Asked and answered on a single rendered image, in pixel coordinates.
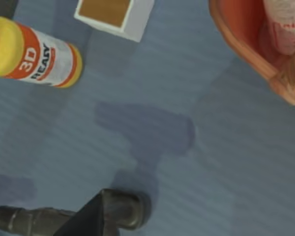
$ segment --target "brown box top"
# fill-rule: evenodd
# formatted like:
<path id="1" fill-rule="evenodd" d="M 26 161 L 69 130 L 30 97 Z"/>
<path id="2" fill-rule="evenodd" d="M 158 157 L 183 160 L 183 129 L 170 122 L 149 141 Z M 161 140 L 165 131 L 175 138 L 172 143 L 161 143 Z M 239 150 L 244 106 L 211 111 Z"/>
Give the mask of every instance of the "brown box top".
<path id="1" fill-rule="evenodd" d="M 121 27 L 130 0 L 83 0 L 79 14 L 116 27 Z"/>

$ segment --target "orange container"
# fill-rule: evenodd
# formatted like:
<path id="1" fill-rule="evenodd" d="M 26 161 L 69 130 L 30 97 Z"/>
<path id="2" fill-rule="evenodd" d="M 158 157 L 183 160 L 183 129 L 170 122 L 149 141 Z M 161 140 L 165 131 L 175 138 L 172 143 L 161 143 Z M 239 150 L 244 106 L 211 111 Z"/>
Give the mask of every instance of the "orange container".
<path id="1" fill-rule="evenodd" d="M 282 55 L 272 46 L 263 0 L 209 0 L 209 6 L 229 46 L 295 105 L 295 54 Z"/>

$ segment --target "white box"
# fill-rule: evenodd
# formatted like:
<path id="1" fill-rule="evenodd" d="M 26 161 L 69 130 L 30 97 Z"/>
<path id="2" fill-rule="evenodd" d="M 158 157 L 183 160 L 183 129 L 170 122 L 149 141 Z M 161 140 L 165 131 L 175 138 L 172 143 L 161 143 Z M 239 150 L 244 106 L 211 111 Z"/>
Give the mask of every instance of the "white box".
<path id="1" fill-rule="evenodd" d="M 98 30 L 140 42 L 154 0 L 79 0 L 74 17 Z"/>

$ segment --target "table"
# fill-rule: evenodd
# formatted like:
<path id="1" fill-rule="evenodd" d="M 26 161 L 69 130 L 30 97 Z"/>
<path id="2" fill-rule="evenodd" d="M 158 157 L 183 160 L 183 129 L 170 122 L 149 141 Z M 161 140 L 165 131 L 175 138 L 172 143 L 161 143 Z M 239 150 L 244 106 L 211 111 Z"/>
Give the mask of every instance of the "table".
<path id="1" fill-rule="evenodd" d="M 124 236 L 295 236 L 295 107 L 227 47 L 207 1 L 156 0 L 140 44 L 75 6 L 19 2 L 15 20 L 76 44 L 85 69 L 69 89 L 0 79 L 0 205 L 78 210 L 123 187 L 153 201 Z"/>

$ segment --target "bottle with red label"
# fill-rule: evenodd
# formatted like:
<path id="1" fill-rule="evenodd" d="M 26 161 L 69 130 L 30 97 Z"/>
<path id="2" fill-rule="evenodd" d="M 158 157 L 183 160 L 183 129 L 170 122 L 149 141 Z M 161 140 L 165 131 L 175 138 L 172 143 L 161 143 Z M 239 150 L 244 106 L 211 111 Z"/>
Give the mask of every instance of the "bottle with red label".
<path id="1" fill-rule="evenodd" d="M 264 0 L 268 28 L 276 50 L 295 53 L 295 0 Z"/>
<path id="2" fill-rule="evenodd" d="M 0 77 L 67 88 L 82 67 L 73 45 L 0 17 Z"/>

